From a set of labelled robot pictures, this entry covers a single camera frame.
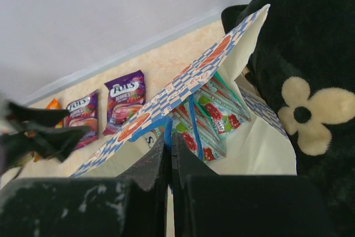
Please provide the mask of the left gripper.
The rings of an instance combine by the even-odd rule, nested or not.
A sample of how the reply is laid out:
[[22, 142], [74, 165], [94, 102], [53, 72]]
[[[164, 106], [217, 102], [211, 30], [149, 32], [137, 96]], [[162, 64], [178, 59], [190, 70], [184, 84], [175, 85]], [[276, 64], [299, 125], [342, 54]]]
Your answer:
[[[25, 122], [34, 122], [42, 126], [56, 126], [69, 115], [67, 109], [39, 109], [19, 105], [1, 92], [1, 176], [13, 168], [28, 150], [24, 136]], [[91, 131], [89, 126], [69, 128], [41, 128], [28, 131], [27, 138], [31, 151], [42, 159], [56, 158], [64, 162], [75, 150], [80, 140]]]

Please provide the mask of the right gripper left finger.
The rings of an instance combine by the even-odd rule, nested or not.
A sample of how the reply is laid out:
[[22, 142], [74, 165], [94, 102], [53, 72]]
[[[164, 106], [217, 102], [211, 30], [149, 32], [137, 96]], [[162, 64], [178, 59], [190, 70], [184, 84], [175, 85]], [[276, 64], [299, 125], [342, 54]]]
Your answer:
[[164, 138], [117, 177], [23, 178], [1, 190], [2, 236], [165, 236]]

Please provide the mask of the purple candy bag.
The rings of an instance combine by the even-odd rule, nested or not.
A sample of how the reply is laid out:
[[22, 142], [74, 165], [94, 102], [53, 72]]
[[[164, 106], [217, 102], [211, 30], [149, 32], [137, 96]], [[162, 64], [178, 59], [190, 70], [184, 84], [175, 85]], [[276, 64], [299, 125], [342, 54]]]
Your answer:
[[103, 135], [112, 135], [145, 104], [145, 78], [141, 70], [105, 83], [108, 89], [106, 126]]
[[85, 147], [98, 139], [98, 95], [95, 90], [83, 98], [75, 100], [67, 105], [70, 114], [64, 119], [66, 128], [88, 126], [88, 131], [79, 141], [76, 149]]

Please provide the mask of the blue checkered paper bag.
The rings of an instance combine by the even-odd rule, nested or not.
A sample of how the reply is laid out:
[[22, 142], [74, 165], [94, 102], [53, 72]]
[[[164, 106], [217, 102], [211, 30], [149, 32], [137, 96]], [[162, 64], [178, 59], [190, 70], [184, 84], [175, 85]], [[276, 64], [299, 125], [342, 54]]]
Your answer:
[[251, 116], [250, 122], [226, 137], [227, 157], [210, 163], [212, 169], [219, 174], [294, 175], [295, 153], [277, 115], [256, 94], [236, 83], [255, 50], [269, 8], [267, 4], [244, 18], [223, 39], [203, 52], [108, 139], [73, 176], [101, 176], [105, 170], [114, 169], [114, 158], [123, 150], [136, 150], [143, 142], [144, 134], [167, 123], [168, 114], [212, 77], [221, 78]]

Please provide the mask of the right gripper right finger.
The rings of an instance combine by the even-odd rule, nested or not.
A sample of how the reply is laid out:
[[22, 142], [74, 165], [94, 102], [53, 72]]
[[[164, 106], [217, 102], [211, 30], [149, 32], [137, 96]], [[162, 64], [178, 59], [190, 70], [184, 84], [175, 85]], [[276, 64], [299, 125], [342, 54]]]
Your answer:
[[317, 188], [294, 175], [219, 175], [181, 134], [171, 147], [176, 236], [336, 236]]

